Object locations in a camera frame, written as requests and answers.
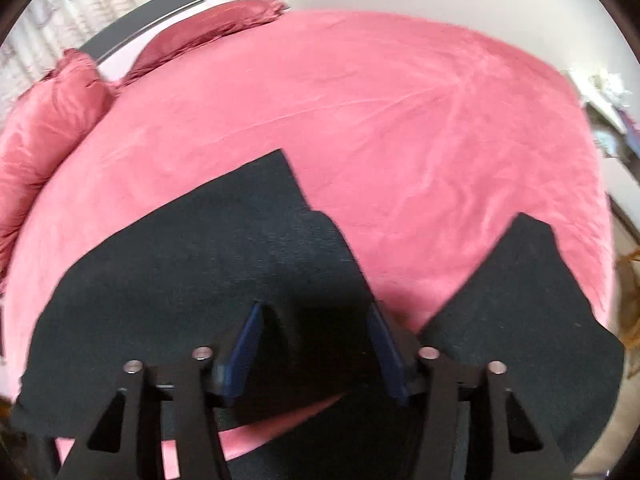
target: red pillow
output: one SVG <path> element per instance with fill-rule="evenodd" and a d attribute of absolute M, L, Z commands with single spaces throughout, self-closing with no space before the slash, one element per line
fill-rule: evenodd
<path fill-rule="evenodd" d="M 287 7 L 282 0 L 234 0 L 174 23 L 147 44 L 120 84 L 126 86 L 204 43 L 273 22 Z"/>
<path fill-rule="evenodd" d="M 0 278 L 42 186 L 111 107 L 95 63 L 65 50 L 55 69 L 22 94 L 0 135 Z"/>

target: pink bedsheet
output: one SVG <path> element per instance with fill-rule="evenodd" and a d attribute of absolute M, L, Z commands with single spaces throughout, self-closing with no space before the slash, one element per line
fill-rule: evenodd
<path fill-rule="evenodd" d="M 45 186 L 8 275 L 13 393 L 34 323 L 78 258 L 276 148 L 405 325 L 417 329 L 443 307 L 520 211 L 553 226 L 594 314 L 606 320 L 607 203 L 588 125 L 558 72 L 464 28 L 291 12 L 123 88 Z M 225 450 L 237 456 L 287 427 L 232 430 L 240 436 L 225 437 Z"/>

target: wooden floor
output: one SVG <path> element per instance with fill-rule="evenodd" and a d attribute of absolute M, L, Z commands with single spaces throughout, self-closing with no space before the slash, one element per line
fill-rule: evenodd
<path fill-rule="evenodd" d="M 637 247 L 633 238 L 622 224 L 614 218 L 614 246 L 618 255 L 629 254 Z M 620 322 L 620 298 L 625 288 L 623 276 L 616 276 L 614 302 L 616 309 L 612 313 L 610 328 L 617 330 Z M 637 368 L 640 365 L 640 351 L 628 352 L 625 367 Z M 620 386 L 616 409 L 603 435 L 591 452 L 578 466 L 576 472 L 581 475 L 602 473 L 613 468 L 626 449 L 640 425 L 640 374 L 631 379 L 623 379 Z"/>

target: black felt pad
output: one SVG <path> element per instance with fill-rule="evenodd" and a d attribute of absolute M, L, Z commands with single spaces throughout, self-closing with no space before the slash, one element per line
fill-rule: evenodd
<path fill-rule="evenodd" d="M 459 362 L 503 361 L 572 465 L 600 437 L 618 398 L 622 345 L 593 317 L 551 227 L 525 214 L 420 339 Z"/>
<path fill-rule="evenodd" d="M 126 361 L 174 362 L 216 343 L 255 301 L 271 317 L 247 395 L 222 412 L 222 429 L 321 400 L 377 369 L 367 282 L 332 221 L 306 205 L 282 152 L 153 211 L 66 272 L 36 324 L 14 424 L 76 436 Z M 171 409 L 163 430 L 172 436 Z"/>

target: black fabric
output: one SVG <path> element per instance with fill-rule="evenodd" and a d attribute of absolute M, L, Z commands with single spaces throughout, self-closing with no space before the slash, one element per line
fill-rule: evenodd
<path fill-rule="evenodd" d="M 466 364 L 503 361 L 571 465 L 600 437 L 618 398 L 622 344 L 593 317 L 551 227 L 525 214 L 420 340 Z"/>
<path fill-rule="evenodd" d="M 420 340 L 462 363 L 504 361 L 525 409 L 551 427 L 571 467 L 618 396 L 622 345 L 594 320 L 551 228 L 523 214 Z M 405 478 L 419 425 L 419 407 L 396 405 L 380 384 L 363 386 L 230 470 L 235 480 Z"/>
<path fill-rule="evenodd" d="M 273 308 L 246 395 L 220 413 L 222 429 L 377 370 L 367 282 L 332 221 L 306 205 L 282 152 L 153 211 L 66 272 L 36 324 L 12 423 L 76 436 L 126 361 L 174 362 L 215 344 L 255 301 Z M 162 422 L 171 438 L 171 409 Z"/>
<path fill-rule="evenodd" d="M 306 206 L 281 153 L 156 210 L 69 270 L 37 323 L 14 423 L 74 436 L 104 404 L 124 361 L 177 360 L 216 341 L 254 300 L 273 309 L 247 387 L 252 402 L 217 410 L 222 428 L 349 392 L 231 461 L 234 478 L 377 480 L 404 472 L 420 407 L 397 406 L 375 378 L 366 281 L 334 224 Z M 526 215 L 420 339 L 462 363 L 506 362 L 524 407 L 551 426 L 571 465 L 612 412 L 622 346 L 593 319 L 551 228 Z"/>
<path fill-rule="evenodd" d="M 60 471 L 60 456 L 53 438 L 28 434 L 27 462 L 30 476 L 36 480 L 55 480 Z"/>

